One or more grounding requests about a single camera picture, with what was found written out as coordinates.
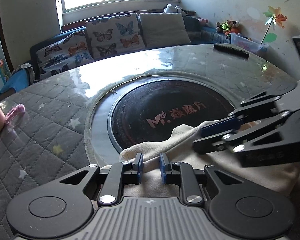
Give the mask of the cream long-sleeve shirt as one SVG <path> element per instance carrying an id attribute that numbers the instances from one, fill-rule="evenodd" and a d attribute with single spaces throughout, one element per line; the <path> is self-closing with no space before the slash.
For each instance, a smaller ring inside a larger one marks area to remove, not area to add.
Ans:
<path id="1" fill-rule="evenodd" d="M 176 197 L 179 194 L 176 185 L 162 183 L 159 170 L 161 152 L 166 153 L 171 161 L 186 162 L 193 168 L 202 169 L 205 165 L 216 165 L 285 196 L 291 193 L 300 175 L 300 163 L 243 168 L 229 151 L 204 155 L 194 152 L 192 143 L 199 138 L 199 130 L 211 123 L 211 121 L 205 121 L 197 127 L 180 125 L 172 131 L 167 140 L 146 141 L 121 151 L 120 161 L 133 161 L 136 154 L 140 152 L 143 154 L 144 163 L 141 183 L 125 186 L 124 196 Z"/>

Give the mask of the black remote control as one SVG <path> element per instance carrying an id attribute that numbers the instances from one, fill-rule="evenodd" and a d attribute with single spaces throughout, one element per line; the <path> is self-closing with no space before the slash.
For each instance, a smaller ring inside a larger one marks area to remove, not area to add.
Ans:
<path id="1" fill-rule="evenodd" d="M 213 48 L 215 50 L 219 51 L 219 52 L 222 52 L 222 53 L 235 55 L 237 57 L 240 57 L 240 58 L 246 59 L 246 60 L 249 59 L 249 53 L 247 53 L 243 50 L 237 49 L 237 48 L 225 46 L 225 45 L 222 45 L 222 44 L 214 44 Z"/>

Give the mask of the grey quilted star tablecloth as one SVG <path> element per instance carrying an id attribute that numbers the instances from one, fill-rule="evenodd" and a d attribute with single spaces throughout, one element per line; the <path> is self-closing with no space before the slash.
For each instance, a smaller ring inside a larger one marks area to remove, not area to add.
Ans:
<path id="1" fill-rule="evenodd" d="M 26 111 L 0 132 L 0 239 L 12 235 L 6 220 L 11 199 L 56 178 L 98 163 L 118 161 L 108 114 L 128 86 L 167 78 L 202 82 L 237 108 L 272 85 L 294 82 L 263 58 L 221 53 L 211 44 L 144 50 L 111 57 L 51 76 L 0 103 L 4 112 Z"/>

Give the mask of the clear plastic storage box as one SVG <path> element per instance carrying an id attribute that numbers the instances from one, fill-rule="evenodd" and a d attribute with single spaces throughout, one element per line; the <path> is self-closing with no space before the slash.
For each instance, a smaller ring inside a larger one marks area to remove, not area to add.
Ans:
<path id="1" fill-rule="evenodd" d="M 261 55 L 263 53 L 266 53 L 269 46 L 267 44 L 260 44 L 254 41 L 251 41 L 245 37 L 242 37 L 238 34 L 231 33 L 230 34 L 230 42 L 231 44 L 234 44 L 242 49 L 245 49 L 251 53 L 254 53 L 256 55 Z"/>

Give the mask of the plush toy pile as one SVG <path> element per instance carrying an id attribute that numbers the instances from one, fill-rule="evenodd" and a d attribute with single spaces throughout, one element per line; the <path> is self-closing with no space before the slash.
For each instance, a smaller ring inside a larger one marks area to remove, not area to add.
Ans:
<path id="1" fill-rule="evenodd" d="M 239 34 L 240 23 L 234 20 L 227 20 L 226 22 L 216 22 L 216 32 L 223 33 L 225 36 L 229 36 L 231 33 Z"/>

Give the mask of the dark blue sofa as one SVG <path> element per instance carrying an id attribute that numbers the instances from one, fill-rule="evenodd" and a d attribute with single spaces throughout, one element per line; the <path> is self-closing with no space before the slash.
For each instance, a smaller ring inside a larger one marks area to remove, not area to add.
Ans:
<path id="1" fill-rule="evenodd" d="M 206 22 L 178 13 L 131 13 L 87 21 L 83 28 L 32 46 L 31 60 L 14 70 L 0 91 L 0 100 L 35 82 L 109 57 L 178 45 L 230 42 L 223 32 L 205 31 Z"/>

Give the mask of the colourful paper pinwheel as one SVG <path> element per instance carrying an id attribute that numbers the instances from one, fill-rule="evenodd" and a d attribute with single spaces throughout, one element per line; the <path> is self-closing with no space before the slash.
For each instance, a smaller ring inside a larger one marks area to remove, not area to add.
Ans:
<path id="1" fill-rule="evenodd" d="M 285 26 L 283 25 L 284 22 L 288 19 L 287 16 L 282 14 L 282 10 L 280 7 L 274 8 L 272 6 L 268 6 L 268 10 L 263 13 L 264 16 L 266 16 L 268 19 L 265 22 L 265 25 L 267 26 L 267 29 L 262 37 L 261 43 L 263 44 L 266 36 L 269 33 L 270 28 L 275 30 L 275 27 L 278 25 L 280 28 L 284 29 Z"/>

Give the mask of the pink plush toy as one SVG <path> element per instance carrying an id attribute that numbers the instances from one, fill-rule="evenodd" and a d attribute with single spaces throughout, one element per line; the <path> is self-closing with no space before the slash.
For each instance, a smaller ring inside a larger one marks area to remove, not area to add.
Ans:
<path id="1" fill-rule="evenodd" d="M 207 26 L 208 26 L 208 23 L 209 23 L 209 20 L 208 20 L 208 19 L 199 18 L 198 21 L 199 21 L 199 23 L 200 23 L 200 25 L 201 25 L 202 27 L 207 27 Z"/>

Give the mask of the plain beige cushion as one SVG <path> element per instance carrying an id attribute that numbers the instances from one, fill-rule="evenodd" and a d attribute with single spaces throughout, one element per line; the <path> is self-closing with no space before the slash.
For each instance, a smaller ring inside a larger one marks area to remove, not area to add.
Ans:
<path id="1" fill-rule="evenodd" d="M 180 13 L 142 13 L 139 15 L 143 40 L 147 48 L 190 44 Z"/>

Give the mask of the white plush toy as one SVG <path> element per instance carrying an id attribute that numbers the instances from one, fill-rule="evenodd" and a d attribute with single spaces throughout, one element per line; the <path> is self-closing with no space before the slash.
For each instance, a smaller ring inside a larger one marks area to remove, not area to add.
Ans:
<path id="1" fill-rule="evenodd" d="M 180 13 L 182 15 L 187 15 L 186 10 L 182 9 L 181 6 L 179 6 L 179 5 L 173 6 L 172 4 L 167 4 L 164 7 L 164 13 L 167 13 L 167 14 Z"/>

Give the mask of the grey blanket on sofa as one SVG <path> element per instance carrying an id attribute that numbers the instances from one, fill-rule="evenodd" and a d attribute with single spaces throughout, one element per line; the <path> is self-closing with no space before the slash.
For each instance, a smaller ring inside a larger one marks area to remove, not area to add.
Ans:
<path id="1" fill-rule="evenodd" d="M 23 64 L 18 65 L 17 68 L 15 68 L 13 70 L 13 72 L 11 73 L 11 77 L 13 77 L 14 75 L 17 75 L 19 72 L 21 72 L 23 70 L 25 71 L 25 73 L 28 76 L 29 84 L 33 84 L 34 81 L 36 80 L 36 77 L 35 77 L 35 72 L 34 72 L 33 66 L 30 63 L 23 63 Z"/>

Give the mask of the left butterfly cushion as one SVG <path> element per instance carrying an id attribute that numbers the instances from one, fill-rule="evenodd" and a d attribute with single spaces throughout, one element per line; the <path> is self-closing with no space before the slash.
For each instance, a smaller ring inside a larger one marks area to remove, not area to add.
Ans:
<path id="1" fill-rule="evenodd" d="M 92 63 L 85 31 L 78 30 L 36 51 L 41 80 Z"/>

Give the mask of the butterfly cushion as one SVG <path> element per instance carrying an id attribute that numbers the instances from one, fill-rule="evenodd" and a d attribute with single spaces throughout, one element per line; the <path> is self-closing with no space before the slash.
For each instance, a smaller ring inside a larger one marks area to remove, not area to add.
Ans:
<path id="1" fill-rule="evenodd" d="M 78 30 L 36 51 L 41 80 L 92 63 L 85 31 Z"/>
<path id="2" fill-rule="evenodd" d="M 146 48 L 136 13 L 87 21 L 85 28 L 95 61 Z"/>

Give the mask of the middle butterfly cushion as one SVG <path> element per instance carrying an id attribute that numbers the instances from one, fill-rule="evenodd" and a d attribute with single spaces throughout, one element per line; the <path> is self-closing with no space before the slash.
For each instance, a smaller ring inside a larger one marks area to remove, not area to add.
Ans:
<path id="1" fill-rule="evenodd" d="M 87 21 L 85 28 L 95 61 L 146 48 L 136 13 Z"/>

